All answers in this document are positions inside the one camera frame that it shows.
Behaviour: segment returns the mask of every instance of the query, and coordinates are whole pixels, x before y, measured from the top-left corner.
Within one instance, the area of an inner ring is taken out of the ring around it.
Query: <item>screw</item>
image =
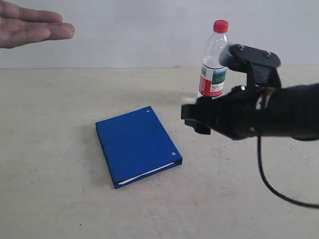
[[[245,46],[243,46],[243,45],[238,45],[238,49],[239,49],[240,51],[243,51],[243,50],[245,49]]]
[[[271,52],[269,52],[269,51],[266,51],[265,54],[266,54],[266,57],[267,57],[267,58],[269,58],[269,57],[271,56]]]

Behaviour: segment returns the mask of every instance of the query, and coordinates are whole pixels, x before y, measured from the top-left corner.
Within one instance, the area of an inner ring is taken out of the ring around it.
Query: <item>bottle label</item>
[[[226,67],[213,69],[203,64],[199,83],[202,95],[217,97],[223,93],[226,70]]]

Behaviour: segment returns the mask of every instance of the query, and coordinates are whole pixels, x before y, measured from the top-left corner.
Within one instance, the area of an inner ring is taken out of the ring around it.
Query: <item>plastic water bottle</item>
[[[227,45],[228,22],[217,20],[203,55],[198,97],[218,97],[223,93],[226,67],[219,64],[219,55]]]

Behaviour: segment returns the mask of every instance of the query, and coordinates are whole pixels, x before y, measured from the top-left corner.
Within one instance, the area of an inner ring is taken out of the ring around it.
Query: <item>white tabletop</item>
[[[281,67],[284,86],[316,82],[319,67]],[[319,211],[263,184],[256,139],[196,134],[180,120],[200,69],[0,70],[1,239],[317,238]],[[245,83],[228,72],[225,91]],[[95,122],[152,106],[182,166],[114,189]],[[319,147],[263,140],[275,188],[319,203]]]

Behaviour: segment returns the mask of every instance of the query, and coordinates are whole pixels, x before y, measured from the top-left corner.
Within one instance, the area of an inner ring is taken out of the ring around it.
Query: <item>blue book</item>
[[[149,106],[96,123],[115,188],[182,164],[182,156]]]

